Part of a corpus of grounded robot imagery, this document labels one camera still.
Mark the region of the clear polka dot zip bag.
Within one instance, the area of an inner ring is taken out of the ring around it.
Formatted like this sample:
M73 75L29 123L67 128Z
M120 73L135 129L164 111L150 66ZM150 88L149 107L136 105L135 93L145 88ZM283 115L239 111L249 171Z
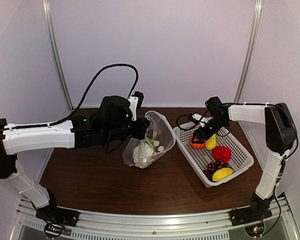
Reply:
M145 113L150 121L143 140L131 138L123 151L123 163L145 169L168 152L176 143L176 136L167 118L154 110Z

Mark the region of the white toy cauliflower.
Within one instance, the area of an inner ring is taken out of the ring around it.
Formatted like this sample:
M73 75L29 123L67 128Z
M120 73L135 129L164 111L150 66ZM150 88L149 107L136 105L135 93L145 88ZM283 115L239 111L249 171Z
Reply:
M155 162L155 153L154 141L147 137L145 142L142 141L133 149L132 159L134 165L140 169L147 168Z

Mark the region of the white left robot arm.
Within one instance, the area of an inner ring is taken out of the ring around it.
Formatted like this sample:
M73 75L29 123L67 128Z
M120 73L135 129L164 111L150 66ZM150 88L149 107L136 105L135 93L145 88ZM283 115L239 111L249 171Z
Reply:
M110 143L123 143L131 137L143 140L150 126L146 117L139 117L144 95L106 96L100 108L88 116L70 116L60 123L16 125L0 119L0 179L10 182L25 195L51 222L62 218L62 211L46 188L27 175L17 163L17 154L41 149L77 149L103 146L111 153Z

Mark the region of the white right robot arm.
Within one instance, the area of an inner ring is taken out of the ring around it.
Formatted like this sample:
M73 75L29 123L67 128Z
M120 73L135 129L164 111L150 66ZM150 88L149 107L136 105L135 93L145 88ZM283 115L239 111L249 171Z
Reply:
M249 220L258 220L275 197L275 188L283 177L286 161L298 144L298 132L288 106L281 102L270 103L223 103L219 97L209 98L205 106L210 120L204 115L191 114L188 119L198 129L194 135L199 143L207 141L230 122L250 122L264 125L267 160L259 184L246 210Z

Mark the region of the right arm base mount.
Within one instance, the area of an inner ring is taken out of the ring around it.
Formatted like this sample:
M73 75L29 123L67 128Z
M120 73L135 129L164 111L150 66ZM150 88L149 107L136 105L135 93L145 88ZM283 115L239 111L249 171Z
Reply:
M244 226L245 233L252 238L260 238L266 231L265 219L273 214L270 209L262 213L253 213L250 206L233 208L228 212L233 227Z

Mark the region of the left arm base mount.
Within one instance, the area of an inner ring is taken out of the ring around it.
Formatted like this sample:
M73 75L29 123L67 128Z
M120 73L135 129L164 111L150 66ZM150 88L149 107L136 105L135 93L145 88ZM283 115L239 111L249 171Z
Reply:
M49 239L60 237L67 227L76 227L80 213L76 210L57 207L56 211L35 209L35 216L45 222L43 233Z

